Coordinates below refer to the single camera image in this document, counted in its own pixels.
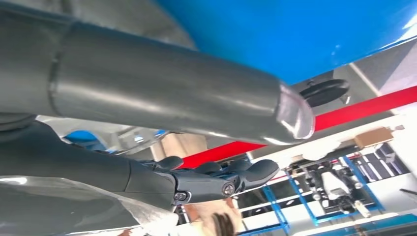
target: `blue metal frame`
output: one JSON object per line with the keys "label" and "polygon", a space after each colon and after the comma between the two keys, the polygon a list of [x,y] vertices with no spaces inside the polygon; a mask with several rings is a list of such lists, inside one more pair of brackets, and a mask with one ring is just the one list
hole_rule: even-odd
{"label": "blue metal frame", "polygon": [[[391,217],[387,219],[364,223],[364,224],[361,224],[360,227],[367,233],[373,233],[382,229],[409,225],[415,222],[417,222],[417,216],[413,214],[407,214],[407,215],[399,215],[396,217]],[[344,228],[333,230],[333,231],[314,234],[312,236],[334,236],[334,235],[337,235],[337,236],[357,235],[357,229],[355,229],[355,227],[353,226],[350,226],[350,227],[344,227]]]}
{"label": "blue metal frame", "polygon": [[276,218],[279,221],[279,224],[275,225],[268,225],[265,227],[261,227],[258,229],[248,230],[245,232],[242,232],[238,234],[239,236],[251,236],[251,235],[257,235],[261,233],[271,232],[274,230],[284,230],[286,235],[289,235],[290,233],[290,225],[288,224],[287,219],[285,218],[284,214],[281,211],[281,207],[277,203],[276,197],[271,190],[271,188],[268,185],[265,185],[262,187],[263,192],[265,193],[265,196],[267,197],[268,201],[271,203],[271,207],[275,212]]}
{"label": "blue metal frame", "polygon": [[[358,170],[358,168],[352,163],[352,161],[348,157],[343,156],[343,159],[345,160],[345,162],[349,166],[349,168],[352,169],[352,172],[354,173],[354,175],[357,176],[358,180],[363,184],[362,188],[368,193],[369,197],[374,202],[372,204],[367,205],[366,208],[369,211],[385,210],[385,208],[382,206],[381,202],[377,199],[377,197],[372,193],[371,189],[368,187],[367,183],[363,179],[363,177],[362,177],[360,171]],[[359,214],[359,212],[354,212],[352,214],[343,214],[341,212],[337,212],[337,213],[333,213],[333,214],[329,214],[329,215],[323,215],[323,216],[319,216],[319,217],[315,216],[313,211],[308,206],[308,203],[305,200],[304,196],[298,190],[298,186],[295,183],[294,179],[291,177],[291,175],[288,172],[285,172],[285,173],[287,174],[288,180],[290,181],[291,186],[293,187],[294,191],[298,194],[298,197],[299,197],[301,203],[304,205],[305,209],[307,210],[307,213],[310,216],[311,220],[313,221],[314,225],[318,226],[320,223],[323,223],[323,222],[336,220],[336,219],[341,219],[341,218],[346,218],[346,217],[350,217],[350,216]]]}
{"label": "blue metal frame", "polygon": [[360,173],[359,169],[352,163],[352,161],[347,157],[344,156],[343,160],[345,160],[346,164],[351,168],[353,174],[357,177],[359,182],[362,183],[363,189],[369,194],[369,197],[374,201],[374,203],[377,205],[379,210],[385,210],[384,206],[380,203],[378,198],[375,196],[375,194],[371,191],[371,189],[368,187],[368,184],[366,183],[365,179],[362,177],[362,174]]}

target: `red beam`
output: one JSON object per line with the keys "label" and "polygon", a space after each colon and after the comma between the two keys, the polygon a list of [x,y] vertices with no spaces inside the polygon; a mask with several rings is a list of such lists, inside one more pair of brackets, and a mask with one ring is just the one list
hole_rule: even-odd
{"label": "red beam", "polygon": [[[319,115],[316,117],[315,129],[316,131],[327,129],[414,102],[417,102],[417,86]],[[206,162],[220,161],[265,146],[263,144],[232,142],[184,158],[181,168],[196,168]]]}

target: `bolt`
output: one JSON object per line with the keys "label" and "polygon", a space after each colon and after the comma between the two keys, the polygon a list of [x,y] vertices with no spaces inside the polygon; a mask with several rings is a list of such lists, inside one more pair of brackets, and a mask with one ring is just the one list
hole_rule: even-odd
{"label": "bolt", "polygon": [[313,199],[316,200],[316,201],[320,200],[320,195],[313,194]]}
{"label": "bolt", "polygon": [[359,182],[355,183],[355,189],[361,189],[362,187],[363,187],[362,183],[359,183]]}
{"label": "bolt", "polygon": [[226,183],[223,186],[223,194],[226,196],[230,196],[235,192],[235,187],[231,183]]}
{"label": "bolt", "polygon": [[178,192],[174,195],[174,199],[177,200],[177,201],[184,201],[186,198],[187,198],[186,193]]}
{"label": "bolt", "polygon": [[348,94],[345,94],[345,95],[341,96],[339,99],[340,99],[340,101],[342,101],[342,102],[343,102],[343,104],[345,104],[345,105],[348,105],[348,104],[349,104],[349,102],[351,101],[351,97],[350,97]]}

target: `blue panel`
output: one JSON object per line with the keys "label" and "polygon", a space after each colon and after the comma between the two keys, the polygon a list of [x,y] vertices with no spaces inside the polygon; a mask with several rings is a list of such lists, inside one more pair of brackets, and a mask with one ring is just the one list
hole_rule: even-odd
{"label": "blue panel", "polygon": [[417,0],[157,0],[205,53],[295,84],[417,35]]}
{"label": "blue panel", "polygon": [[[381,230],[391,227],[396,227],[400,225],[406,225],[417,222],[417,217],[413,214],[407,215],[400,215],[397,217],[392,217],[388,219],[383,219],[379,221],[375,221],[372,223],[361,224],[360,227],[365,231],[373,231],[373,230]],[[346,227],[343,229],[328,231],[320,234],[315,234],[312,236],[348,236],[348,235],[356,235],[357,231],[354,227]]]}
{"label": "blue panel", "polygon": [[88,130],[76,130],[66,136],[69,140],[95,141],[97,137]]}

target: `blue scaffolding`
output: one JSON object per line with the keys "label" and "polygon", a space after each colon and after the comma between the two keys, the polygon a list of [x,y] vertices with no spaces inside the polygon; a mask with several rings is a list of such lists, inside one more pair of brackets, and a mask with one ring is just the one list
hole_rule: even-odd
{"label": "blue scaffolding", "polygon": [[265,193],[265,196],[267,197],[268,201],[271,203],[271,207],[275,212],[275,216],[278,219],[279,223],[275,225],[268,225],[265,227],[248,230],[245,232],[242,232],[238,235],[240,236],[251,236],[251,235],[257,235],[265,232],[271,232],[275,230],[284,230],[286,235],[289,235],[290,233],[290,225],[288,224],[287,219],[285,218],[284,214],[281,211],[281,207],[279,206],[276,197],[268,185],[265,185],[262,187],[263,192]]}
{"label": "blue scaffolding", "polygon": [[[367,194],[369,195],[369,197],[373,201],[373,203],[367,205],[366,208],[369,211],[373,211],[373,210],[383,211],[383,210],[385,210],[385,208],[379,202],[377,197],[372,193],[371,189],[366,184],[366,182],[365,182],[364,178],[362,177],[362,174],[360,173],[359,169],[350,161],[350,159],[348,157],[344,156],[343,159],[345,160],[345,162],[349,166],[349,168],[351,168],[354,175],[362,183],[362,185],[363,185],[362,189],[367,192]],[[298,194],[298,197],[299,197],[301,203],[304,205],[305,209],[307,210],[307,213],[310,216],[311,220],[313,221],[314,225],[318,226],[320,223],[323,223],[323,222],[336,220],[336,219],[341,219],[341,218],[346,218],[346,217],[350,217],[350,216],[354,216],[354,215],[359,214],[359,212],[354,212],[352,214],[343,214],[341,212],[336,212],[336,213],[327,214],[327,215],[323,215],[323,216],[315,216],[313,211],[311,210],[311,208],[308,206],[305,197],[300,193],[295,180],[291,177],[291,175],[288,172],[285,172],[285,173],[287,174],[288,180],[290,181],[291,186],[293,187],[294,191]]]}

